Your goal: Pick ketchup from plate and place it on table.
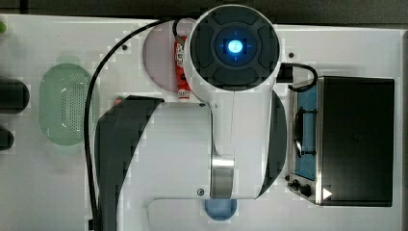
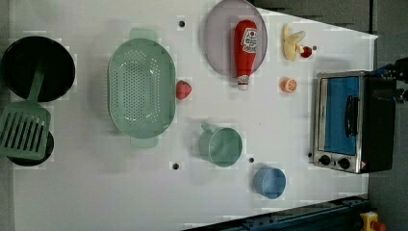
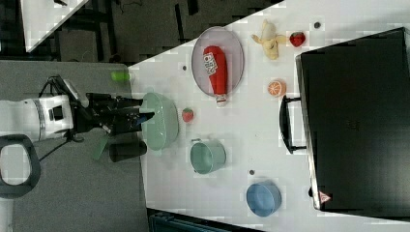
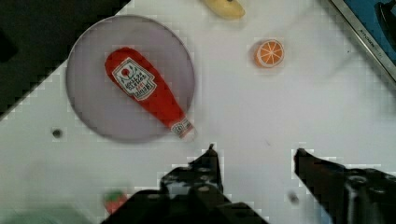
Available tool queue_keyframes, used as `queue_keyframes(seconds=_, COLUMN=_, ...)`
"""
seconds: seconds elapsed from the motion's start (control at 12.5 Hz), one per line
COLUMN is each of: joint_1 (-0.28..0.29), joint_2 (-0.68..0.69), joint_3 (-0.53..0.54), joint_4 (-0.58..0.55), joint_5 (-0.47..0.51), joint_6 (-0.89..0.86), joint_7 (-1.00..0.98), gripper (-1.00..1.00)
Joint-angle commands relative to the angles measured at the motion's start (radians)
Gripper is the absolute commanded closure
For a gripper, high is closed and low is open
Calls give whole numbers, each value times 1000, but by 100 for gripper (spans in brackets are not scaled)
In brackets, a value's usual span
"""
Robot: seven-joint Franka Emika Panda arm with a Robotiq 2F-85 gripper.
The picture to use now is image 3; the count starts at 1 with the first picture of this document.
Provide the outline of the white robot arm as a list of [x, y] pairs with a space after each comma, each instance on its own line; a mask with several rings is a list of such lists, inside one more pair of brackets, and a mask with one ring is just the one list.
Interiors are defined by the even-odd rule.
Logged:
[[93, 155], [97, 160], [112, 137], [140, 131], [143, 123], [157, 115], [151, 111], [140, 111], [142, 104], [142, 100], [96, 93], [88, 93], [84, 99], [60, 94], [48, 98], [2, 101], [1, 154], [26, 156], [29, 172], [17, 183], [2, 178], [1, 197], [15, 200], [29, 193], [39, 182], [43, 159], [37, 155], [36, 142], [54, 138], [63, 138], [67, 143], [77, 142], [81, 133], [100, 128], [105, 136]]

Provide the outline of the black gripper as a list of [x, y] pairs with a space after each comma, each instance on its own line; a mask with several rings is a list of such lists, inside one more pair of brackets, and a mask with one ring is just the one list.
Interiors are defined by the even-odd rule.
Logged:
[[135, 132], [142, 123], [155, 116], [154, 112], [139, 113], [143, 99], [112, 97], [109, 94], [87, 93], [88, 106], [73, 108], [73, 130], [88, 132], [94, 128], [108, 130], [111, 135]]

